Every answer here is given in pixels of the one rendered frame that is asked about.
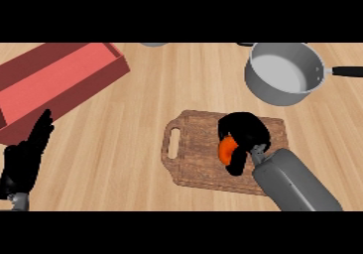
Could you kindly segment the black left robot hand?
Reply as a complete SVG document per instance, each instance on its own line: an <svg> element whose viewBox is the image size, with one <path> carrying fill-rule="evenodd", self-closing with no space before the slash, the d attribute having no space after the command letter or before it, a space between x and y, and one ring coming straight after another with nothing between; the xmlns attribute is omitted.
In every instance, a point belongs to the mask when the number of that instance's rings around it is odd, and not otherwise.
<svg viewBox="0 0 363 254"><path fill-rule="evenodd" d="M28 139L4 149L0 199L19 192L29 193L32 190L53 130L51 110L47 109L35 122Z"/></svg>

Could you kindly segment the orange squash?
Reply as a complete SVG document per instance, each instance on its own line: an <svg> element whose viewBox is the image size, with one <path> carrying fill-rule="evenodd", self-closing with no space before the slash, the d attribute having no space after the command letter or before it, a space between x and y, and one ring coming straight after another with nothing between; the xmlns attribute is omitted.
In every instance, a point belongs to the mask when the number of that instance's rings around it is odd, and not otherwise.
<svg viewBox="0 0 363 254"><path fill-rule="evenodd" d="M229 166L232 163L232 156L237 147L239 145L235 141L235 138L230 135L227 135L224 139L220 141L218 145L218 158L226 166Z"/></svg>

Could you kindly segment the red open box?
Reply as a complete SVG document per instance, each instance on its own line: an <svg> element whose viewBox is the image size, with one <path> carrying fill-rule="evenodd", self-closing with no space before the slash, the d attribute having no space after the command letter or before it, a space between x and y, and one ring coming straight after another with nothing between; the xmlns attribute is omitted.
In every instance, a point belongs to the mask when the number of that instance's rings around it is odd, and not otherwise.
<svg viewBox="0 0 363 254"><path fill-rule="evenodd" d="M111 43L44 43L0 64L0 144L23 141L46 110L60 118L128 72Z"/></svg>

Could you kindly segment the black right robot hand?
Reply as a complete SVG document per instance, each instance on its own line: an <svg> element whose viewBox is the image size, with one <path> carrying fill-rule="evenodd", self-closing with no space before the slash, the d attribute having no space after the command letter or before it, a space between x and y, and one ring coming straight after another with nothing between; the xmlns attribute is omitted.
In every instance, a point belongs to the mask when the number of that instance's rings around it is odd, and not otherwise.
<svg viewBox="0 0 363 254"><path fill-rule="evenodd" d="M264 152L271 146L271 135L267 126L251 112L233 112L218 120L220 141L230 135L239 145L233 152L232 163L226 170L232 176L243 173L248 153L255 146Z"/></svg>

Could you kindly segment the brown wooden cutting board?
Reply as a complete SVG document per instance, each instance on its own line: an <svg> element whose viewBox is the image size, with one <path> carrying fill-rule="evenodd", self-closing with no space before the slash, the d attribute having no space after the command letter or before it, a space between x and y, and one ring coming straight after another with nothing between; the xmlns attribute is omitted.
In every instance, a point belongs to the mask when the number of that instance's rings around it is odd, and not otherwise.
<svg viewBox="0 0 363 254"><path fill-rule="evenodd" d="M218 159L218 120L224 113L184 110L164 130L161 161L175 185L214 191L264 195L252 177L254 162L246 158L243 174L233 177ZM168 158L171 130L180 130L178 150Z"/></svg>

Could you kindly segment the grey steel pot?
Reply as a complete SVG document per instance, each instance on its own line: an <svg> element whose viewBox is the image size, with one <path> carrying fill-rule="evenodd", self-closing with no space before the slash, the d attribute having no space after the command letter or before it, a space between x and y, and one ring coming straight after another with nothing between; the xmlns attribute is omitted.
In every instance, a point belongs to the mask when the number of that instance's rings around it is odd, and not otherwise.
<svg viewBox="0 0 363 254"><path fill-rule="evenodd" d="M245 83L254 96L267 104L297 104L320 87L329 74L363 78L363 66L328 68L305 43L254 43Z"/></svg>

